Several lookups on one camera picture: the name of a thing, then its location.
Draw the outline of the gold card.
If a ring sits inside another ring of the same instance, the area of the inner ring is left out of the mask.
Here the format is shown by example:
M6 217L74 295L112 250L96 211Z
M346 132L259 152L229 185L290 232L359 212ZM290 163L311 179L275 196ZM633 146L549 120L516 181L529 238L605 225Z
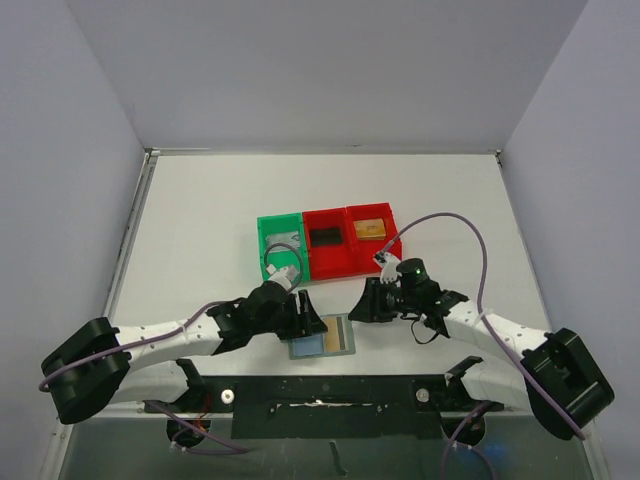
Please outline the gold card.
M353 226L356 239L359 241L380 241L387 236L383 218L354 220Z
M324 335L326 353L343 352L348 349L344 321L340 316L327 317L324 320L327 332Z

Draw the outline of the grey-green card holder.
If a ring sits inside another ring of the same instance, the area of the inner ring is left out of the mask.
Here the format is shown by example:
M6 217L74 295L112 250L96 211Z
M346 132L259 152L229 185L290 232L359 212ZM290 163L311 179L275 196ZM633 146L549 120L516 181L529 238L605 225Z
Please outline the grey-green card holder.
M324 322L327 317L332 316L340 316L344 321L348 349L343 352L326 353L324 349L325 334L293 339L288 342L289 358L291 360L345 356L354 355L356 353L355 336L350 320L345 314L325 315L321 316L321 319Z

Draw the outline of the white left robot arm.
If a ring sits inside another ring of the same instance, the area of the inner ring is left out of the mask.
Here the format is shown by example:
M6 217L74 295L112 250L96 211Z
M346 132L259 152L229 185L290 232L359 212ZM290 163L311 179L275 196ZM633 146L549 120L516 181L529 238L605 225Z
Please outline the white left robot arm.
M327 330L307 291L290 293L266 281L246 297L211 302L186 320L125 327L95 318L43 360L39 389L52 396L63 424L127 402L194 412L206 395L194 357L244 348L262 334L285 341Z

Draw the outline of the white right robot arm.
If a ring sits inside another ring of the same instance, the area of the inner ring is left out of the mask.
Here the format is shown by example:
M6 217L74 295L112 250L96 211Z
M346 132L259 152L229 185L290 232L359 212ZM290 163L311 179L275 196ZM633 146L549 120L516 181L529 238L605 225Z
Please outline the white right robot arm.
M513 406L532 413L553 436L570 440L615 398L577 333L530 328L484 312L468 296L441 288L419 258L383 262L380 276L366 279L348 317L362 323L418 320L436 336L510 362L500 370L473 359L450 369L445 395L459 409L484 400Z

